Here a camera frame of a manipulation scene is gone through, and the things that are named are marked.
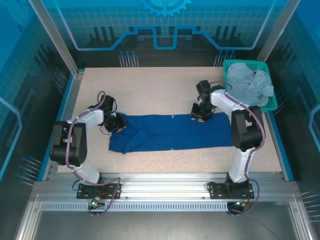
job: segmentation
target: gray cloth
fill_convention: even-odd
[[[269,75],[262,70],[252,71],[244,62],[230,65],[226,74],[227,82],[233,87],[230,95],[249,106],[267,105],[274,94]]]

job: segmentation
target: speckled tabletop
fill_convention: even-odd
[[[86,68],[73,116],[95,105],[104,90],[116,99],[118,111],[126,115],[189,114],[201,80],[223,81],[222,67],[128,67]],[[281,167],[264,118],[266,142],[253,158],[250,171],[279,172]],[[209,173],[228,172],[234,147],[190,150],[130,152],[109,151],[110,137],[96,127],[87,133],[89,159],[104,173]],[[59,166],[60,173],[69,172]]]

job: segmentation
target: gear logo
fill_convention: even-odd
[[[18,24],[23,24],[29,16],[28,0],[0,0],[0,7],[6,7]]]
[[[142,2],[145,10],[149,10],[157,17],[162,15],[164,18],[180,14],[180,10],[187,9],[186,5],[190,3],[191,0],[143,0]]]

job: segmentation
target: black mounting plate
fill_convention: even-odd
[[[91,186],[91,185],[85,185],[80,183],[76,198],[77,199],[94,199],[97,196],[101,196],[101,199],[111,199],[115,189],[117,187],[116,183],[110,183],[108,185],[104,186]],[[121,184],[119,184],[118,192],[115,194],[114,199],[120,199],[121,196]]]
[[[210,193],[210,199],[247,199],[248,198],[247,194],[244,191],[237,192],[233,194],[233,196],[230,196],[228,194],[227,188],[224,183],[210,182],[207,184],[207,189]],[[254,190],[252,188],[251,183],[248,184],[247,189],[251,191],[249,193],[249,198],[254,199],[255,194],[254,194]]]

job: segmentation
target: plastic laundry basket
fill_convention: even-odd
[[[251,69],[252,71],[255,71],[257,69],[263,70],[270,77],[268,65],[263,61],[226,59],[223,61],[224,81],[226,81],[226,82],[228,81],[227,80],[228,68],[230,67],[231,64],[234,64],[234,63],[245,63],[248,66],[248,68]],[[277,107],[278,107],[278,104],[277,104],[276,95],[275,95],[275,92],[273,92],[273,96],[269,97],[268,103],[265,106],[262,106],[260,108],[261,108],[261,111],[264,113],[266,111],[276,110]]]

